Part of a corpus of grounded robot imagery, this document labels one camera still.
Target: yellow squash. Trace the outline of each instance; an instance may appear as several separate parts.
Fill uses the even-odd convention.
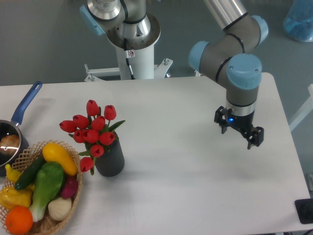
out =
[[[11,210],[16,206],[29,208],[33,193],[29,190],[16,190],[13,186],[0,190],[0,204],[7,210]]]
[[[47,162],[59,163],[65,174],[74,176],[77,173],[77,166],[74,159],[67,150],[57,143],[47,143],[43,147],[43,156]]]
[[[9,181],[15,184],[15,182],[18,180],[20,175],[22,174],[18,170],[12,169],[10,164],[5,165],[5,170],[6,170],[6,177],[8,178]],[[27,186],[26,189],[31,190],[32,192],[34,191],[34,184],[30,184]]]

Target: bok choy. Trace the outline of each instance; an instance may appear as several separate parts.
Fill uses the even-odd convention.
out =
[[[35,179],[33,204],[29,208],[34,222],[44,217],[48,203],[56,197],[64,180],[63,168],[57,162],[45,163],[38,171]]]

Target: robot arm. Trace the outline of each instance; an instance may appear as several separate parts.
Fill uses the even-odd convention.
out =
[[[146,16],[145,0],[88,0],[87,4],[105,32],[122,22],[138,23]]]
[[[206,5],[225,32],[216,44],[198,42],[189,54],[189,64],[226,88],[226,107],[215,113],[214,121],[222,134],[230,126],[239,131],[251,146],[259,146],[264,138],[262,127],[252,120],[262,64],[250,53],[268,34],[266,22],[251,17],[239,0],[205,0]]]
[[[96,34],[106,33],[115,47],[121,80],[154,78],[157,19],[146,12],[146,0],[87,0],[81,16]]]

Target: red tulip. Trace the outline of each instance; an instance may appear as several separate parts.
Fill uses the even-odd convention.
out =
[[[95,158],[100,157],[103,153],[104,148],[99,144],[95,144],[90,148],[90,154]]]
[[[93,160],[90,157],[83,157],[80,160],[80,170],[82,172],[89,171],[91,168],[93,168]]]
[[[96,131],[101,131],[106,124],[104,116],[98,116],[91,122],[91,128]]]
[[[79,129],[86,129],[89,125],[89,120],[83,115],[75,115],[73,117],[73,122]]]
[[[96,116],[100,113],[100,109],[99,109],[99,106],[97,105],[96,101],[94,100],[89,100],[87,102],[87,114],[89,116]]]
[[[88,143],[96,143],[99,139],[99,132],[96,130],[85,130],[83,132],[83,138]]]
[[[115,140],[115,134],[113,132],[105,132],[100,135],[99,140],[103,145],[110,145]]]
[[[77,143],[84,143],[85,140],[83,138],[83,130],[77,130],[74,132],[73,138]]]
[[[106,120],[113,120],[114,118],[116,118],[116,111],[113,105],[107,105],[104,108],[104,116],[106,118]]]
[[[75,125],[75,123],[70,120],[62,121],[59,125],[62,130],[69,133],[73,133],[74,131],[77,130],[77,126]]]

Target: woven basket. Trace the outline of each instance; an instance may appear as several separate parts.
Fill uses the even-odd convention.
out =
[[[71,218],[76,208],[80,191],[82,189],[82,184],[83,184],[82,172],[80,171],[80,167],[79,167],[80,158],[78,156],[78,153],[75,151],[75,149],[64,142],[48,141],[48,142],[39,142],[38,144],[34,144],[32,147],[28,147],[28,149],[24,150],[23,153],[19,155],[19,157],[12,164],[12,168],[20,172],[23,172],[35,159],[37,159],[37,157],[42,152],[42,148],[49,142],[58,143],[59,145],[63,146],[72,156],[72,158],[75,160],[75,163],[78,167],[78,172],[77,172],[78,190],[76,194],[72,197],[72,208],[63,221],[55,221],[54,219],[52,219],[48,214],[48,209],[46,209],[44,218],[38,222],[33,223],[33,227],[25,235],[52,235],[52,234],[55,234],[57,231],[59,231]],[[4,186],[2,188],[13,186],[13,185],[14,184],[6,178],[4,181]],[[0,207],[0,221],[3,224],[2,227],[9,233],[5,225],[5,218],[8,212],[9,211],[5,209],[4,207],[2,206]]]

